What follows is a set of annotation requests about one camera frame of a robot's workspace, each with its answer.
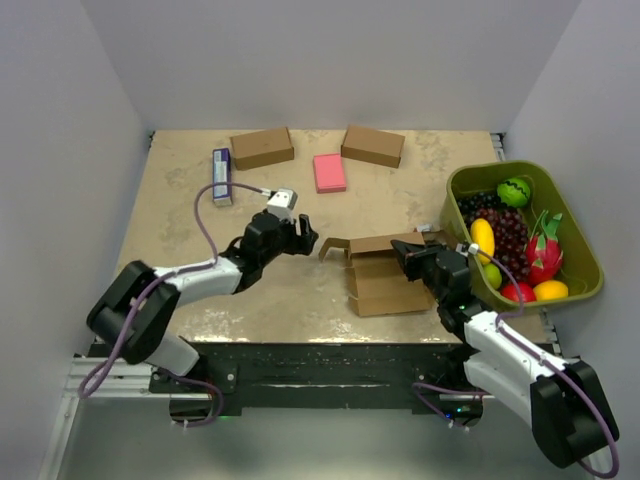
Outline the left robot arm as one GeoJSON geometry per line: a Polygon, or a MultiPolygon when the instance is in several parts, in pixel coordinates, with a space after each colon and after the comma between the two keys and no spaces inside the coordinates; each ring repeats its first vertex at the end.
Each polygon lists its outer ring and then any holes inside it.
{"type": "Polygon", "coordinates": [[[87,318],[90,329],[111,348],[97,371],[99,377],[121,358],[171,372],[173,382],[185,392],[200,390],[207,368],[193,346],[168,331],[175,310],[251,288],[279,255],[308,256],[318,238],[305,214],[286,220],[262,211],[215,260],[156,269],[142,261],[127,264],[87,318]]]}

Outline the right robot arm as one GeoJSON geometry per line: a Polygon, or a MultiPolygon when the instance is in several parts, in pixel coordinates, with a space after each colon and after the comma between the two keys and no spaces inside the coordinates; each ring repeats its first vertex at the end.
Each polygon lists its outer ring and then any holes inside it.
{"type": "Polygon", "coordinates": [[[511,328],[512,313],[498,313],[472,291],[469,261],[487,258],[476,243],[451,249],[393,240],[398,263],[410,281],[420,280],[434,296],[445,329],[472,349],[469,358],[445,369],[448,386],[459,393],[476,387],[521,418],[543,455],[556,467],[579,464],[608,449],[611,465],[600,478],[619,471],[619,429],[595,370],[544,351],[511,328]]]}

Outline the brown cardboard box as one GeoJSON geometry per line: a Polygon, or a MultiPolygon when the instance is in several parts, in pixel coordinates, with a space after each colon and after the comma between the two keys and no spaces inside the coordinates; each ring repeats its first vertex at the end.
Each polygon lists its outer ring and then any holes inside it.
{"type": "Polygon", "coordinates": [[[435,303],[423,283],[407,279],[392,248],[393,240],[425,244],[420,232],[357,239],[329,237],[319,251],[321,260],[332,249],[343,252],[348,305],[360,317],[419,313],[435,303]]]}

